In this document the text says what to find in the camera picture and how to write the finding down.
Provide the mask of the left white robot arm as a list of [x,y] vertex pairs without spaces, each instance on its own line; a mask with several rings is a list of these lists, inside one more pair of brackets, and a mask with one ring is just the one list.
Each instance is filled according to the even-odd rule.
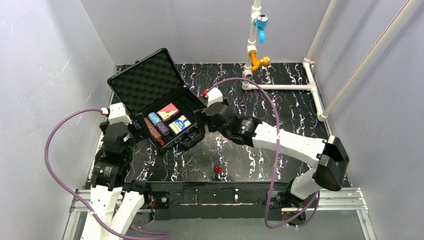
[[122,240],[145,203],[144,187],[124,188],[140,137],[126,112],[111,111],[101,128],[103,144],[91,178],[92,209],[87,214],[81,239]]

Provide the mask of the purple poker chip stack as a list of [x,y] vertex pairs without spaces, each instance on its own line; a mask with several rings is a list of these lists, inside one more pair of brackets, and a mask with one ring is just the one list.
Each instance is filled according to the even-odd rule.
[[170,130],[169,130],[169,128],[167,127],[167,125],[164,123],[164,122],[162,122],[162,121],[159,121],[159,122],[157,122],[156,124],[155,124],[155,127],[158,129],[158,131],[161,133],[161,135],[163,135],[163,136],[167,136],[167,135],[169,135],[170,134]]

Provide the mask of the red dice pair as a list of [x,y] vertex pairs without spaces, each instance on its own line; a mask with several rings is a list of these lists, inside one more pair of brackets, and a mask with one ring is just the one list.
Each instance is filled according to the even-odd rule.
[[221,166],[219,166],[219,165],[215,165],[214,167],[213,167],[213,170],[215,171],[215,172],[217,172],[217,173],[219,173],[219,174],[221,174],[222,172],[223,172],[223,168],[221,167]]

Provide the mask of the light blue poker chip stack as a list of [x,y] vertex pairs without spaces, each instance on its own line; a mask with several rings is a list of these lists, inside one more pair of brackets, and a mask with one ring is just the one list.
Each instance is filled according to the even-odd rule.
[[154,126],[162,122],[161,118],[155,112],[150,112],[147,117]]

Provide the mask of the blue playing card box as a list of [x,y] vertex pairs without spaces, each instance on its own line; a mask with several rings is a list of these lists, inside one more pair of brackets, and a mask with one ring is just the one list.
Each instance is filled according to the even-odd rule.
[[174,134],[178,135],[191,125],[192,123],[190,122],[190,120],[185,115],[181,115],[174,121],[172,121],[170,124],[168,124],[168,127],[173,131]]

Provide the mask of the black foam-lined poker case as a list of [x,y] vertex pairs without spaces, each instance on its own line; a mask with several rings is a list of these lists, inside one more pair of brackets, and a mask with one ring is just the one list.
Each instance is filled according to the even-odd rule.
[[179,113],[170,120],[163,121],[166,126],[181,115],[190,120],[191,126],[179,134],[174,134],[168,127],[169,135],[161,135],[165,146],[160,146],[153,139],[147,127],[145,140],[149,140],[158,152],[164,153],[175,146],[189,150],[204,139],[205,134],[199,133],[194,111],[204,109],[206,105],[185,86],[166,48],[155,51],[111,76],[107,83],[114,95],[125,105],[131,118],[140,113],[148,118],[149,113],[157,113],[167,104],[174,103]]

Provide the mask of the red playing card box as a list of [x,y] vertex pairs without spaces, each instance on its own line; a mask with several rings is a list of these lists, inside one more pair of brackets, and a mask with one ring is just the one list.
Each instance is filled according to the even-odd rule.
[[171,102],[165,105],[160,110],[158,110],[156,114],[159,116],[159,118],[162,121],[167,122],[171,118],[173,118],[175,115],[177,115],[179,112],[180,112],[179,109],[175,106],[174,103]]

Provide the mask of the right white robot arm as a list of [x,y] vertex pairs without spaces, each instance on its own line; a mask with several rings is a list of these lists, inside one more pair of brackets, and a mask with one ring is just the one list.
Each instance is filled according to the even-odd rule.
[[209,132],[219,132],[235,144],[273,150],[311,167],[291,180],[285,192],[274,198],[276,202],[290,206],[321,189],[341,190],[350,159],[338,137],[311,138],[278,130],[258,118],[238,117],[222,102],[197,110],[194,115],[201,131],[207,125]]

